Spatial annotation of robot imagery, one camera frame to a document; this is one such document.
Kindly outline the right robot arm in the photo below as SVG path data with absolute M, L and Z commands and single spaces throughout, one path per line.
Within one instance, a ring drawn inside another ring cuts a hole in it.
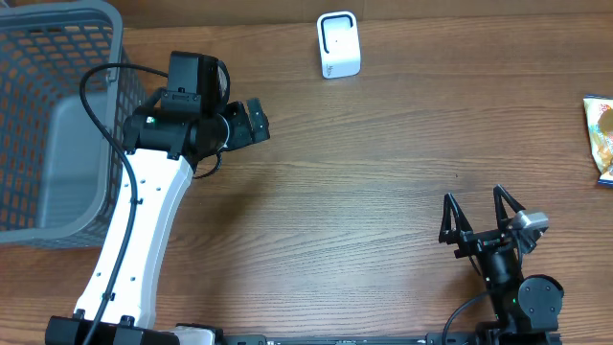
M 443 198 L 439 242 L 455 244 L 456 258 L 467 258 L 483 278 L 486 290 L 465 302 L 449 316 L 441 343 L 449 340 L 455 318 L 488 298 L 495 319 L 481 322 L 466 338 L 469 344 L 558 344 L 558 316 L 564 289 L 547 275 L 524 276 L 523 258 L 532 253 L 548 230 L 545 213 L 529 211 L 501 185 L 492 191 L 496 228 L 473 231 L 453 194 Z

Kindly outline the white barcode scanner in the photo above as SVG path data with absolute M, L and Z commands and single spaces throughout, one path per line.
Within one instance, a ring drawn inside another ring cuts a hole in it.
M 350 11 L 322 14 L 316 22 L 322 76 L 338 79 L 355 76 L 361 69 L 357 20 Z

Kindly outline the dark grey plastic basket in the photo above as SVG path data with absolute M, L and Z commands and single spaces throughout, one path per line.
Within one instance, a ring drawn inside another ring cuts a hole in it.
M 146 99 L 123 20 L 103 1 L 1 11 L 1 241 L 103 243 L 120 189 L 115 140 Z

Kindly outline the yellow snack bag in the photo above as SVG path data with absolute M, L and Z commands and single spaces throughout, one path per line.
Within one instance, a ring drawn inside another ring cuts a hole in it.
M 612 187 L 612 99 L 588 94 L 583 106 L 591 154 L 601 174 L 598 183 Z

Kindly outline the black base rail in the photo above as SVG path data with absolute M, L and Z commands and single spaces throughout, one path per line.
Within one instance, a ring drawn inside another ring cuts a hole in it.
M 503 340 L 496 344 L 563 344 L 561 336 L 553 333 L 549 335 L 549 340 L 544 337 L 534 340 L 528 339 L 527 342 L 520 341 L 518 337 L 510 340 Z M 421 336 L 329 336 L 329 337 L 266 337 L 262 334 L 225 334 L 216 344 L 223 345 L 440 345 L 442 342 L 441 333 L 427 333 Z M 478 341 L 474 333 L 450 333 L 444 344 L 451 345 L 472 345 L 486 344 L 485 341 Z

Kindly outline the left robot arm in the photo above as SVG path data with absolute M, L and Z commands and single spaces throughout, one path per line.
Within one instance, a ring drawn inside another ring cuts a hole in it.
M 155 90 L 123 124 L 102 136 L 123 163 L 121 187 L 95 270 L 70 317 L 51 317 L 47 344 L 224 343 L 221 329 L 180 323 L 156 331 L 156 296 L 178 206 L 207 157 L 266 141 L 259 99 L 230 102 L 225 63 L 174 51 Z

